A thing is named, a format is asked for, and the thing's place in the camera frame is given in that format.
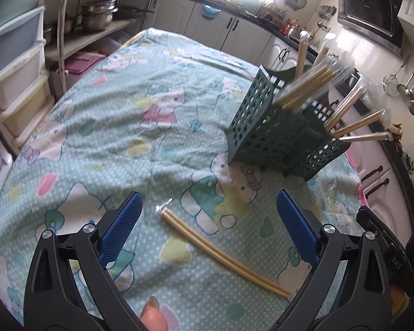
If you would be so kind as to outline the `left hand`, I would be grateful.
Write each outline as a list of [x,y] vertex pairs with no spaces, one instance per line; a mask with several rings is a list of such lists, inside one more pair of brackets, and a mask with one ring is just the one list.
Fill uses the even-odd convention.
[[149,331],[168,331],[166,318],[160,311],[159,301],[151,296],[146,301],[140,315],[141,322]]

